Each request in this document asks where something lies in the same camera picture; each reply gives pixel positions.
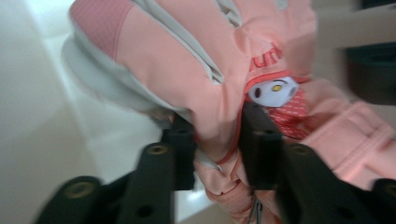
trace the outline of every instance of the white wall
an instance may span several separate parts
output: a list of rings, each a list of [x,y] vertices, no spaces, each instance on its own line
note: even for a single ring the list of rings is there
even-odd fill
[[[2,224],[31,223],[57,186],[76,175],[107,182],[128,172],[139,149],[160,135],[146,117],[98,102],[70,81],[60,49],[70,34],[66,11],[72,2],[0,1]],[[314,1],[320,20],[315,74],[341,88],[338,48],[396,40],[395,10],[354,11],[352,5]],[[395,108],[376,110],[396,126]],[[178,198],[178,220],[210,205],[201,191]]]

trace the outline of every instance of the black object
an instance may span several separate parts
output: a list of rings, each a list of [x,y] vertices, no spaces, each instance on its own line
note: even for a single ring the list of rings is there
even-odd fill
[[[396,105],[396,42],[349,48],[348,87],[376,105]]]
[[[396,3],[396,0],[361,0],[361,8],[381,7],[392,3]]]
[[[253,189],[276,190],[285,224],[396,223],[395,180],[380,179],[372,191],[351,186],[310,147],[283,146],[279,130],[258,106],[246,103],[243,111],[239,145],[242,157],[252,159],[245,162],[248,181]],[[184,155],[189,162],[182,166],[191,171],[192,135],[188,122],[177,117],[161,143],[143,149],[134,172],[104,186],[90,176],[67,182],[36,224],[173,223],[173,191],[193,186],[192,172],[176,173],[174,167]],[[180,149],[189,153],[177,154]],[[262,209],[257,201],[253,206]]]
[[[282,133],[260,105],[245,102],[239,148],[253,189],[274,189],[283,147]]]
[[[135,171],[108,185],[91,176],[61,186],[36,224],[174,223],[174,190],[194,185],[193,128],[175,115],[162,141],[146,146]]]

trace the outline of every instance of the metal screw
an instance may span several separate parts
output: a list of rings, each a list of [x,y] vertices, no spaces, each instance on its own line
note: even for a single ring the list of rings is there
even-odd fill
[[[167,147],[154,146],[154,147],[150,147],[148,149],[148,154],[151,154],[151,155],[162,155],[162,154],[166,153],[167,151],[168,151]]]
[[[396,184],[387,184],[385,186],[385,192],[396,198]]]
[[[294,147],[293,150],[301,156],[307,155],[309,153],[309,151],[304,147]]]
[[[177,130],[177,133],[185,134],[185,133],[189,133],[189,131],[186,129],[180,129],[180,130]]]
[[[254,131],[253,134],[258,135],[258,136],[262,136],[262,135],[265,135],[265,132],[263,132],[263,131]]]
[[[69,199],[83,198],[87,195],[90,195],[94,189],[95,189],[95,186],[93,183],[78,182],[76,184],[69,186],[64,191],[64,196],[66,196],[66,198],[69,198]]]

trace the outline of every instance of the red fabric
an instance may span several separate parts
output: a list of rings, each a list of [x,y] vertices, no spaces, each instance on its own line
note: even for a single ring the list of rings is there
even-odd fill
[[[296,95],[285,105],[279,108],[265,107],[270,118],[287,137],[304,139],[308,133],[298,125],[307,118],[304,91],[299,89]]]

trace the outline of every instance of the white logo patch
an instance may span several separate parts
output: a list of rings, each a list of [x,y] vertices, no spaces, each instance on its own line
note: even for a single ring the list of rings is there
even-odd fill
[[[298,88],[291,77],[282,77],[254,85],[248,91],[248,96],[256,104],[281,107],[294,97]]]

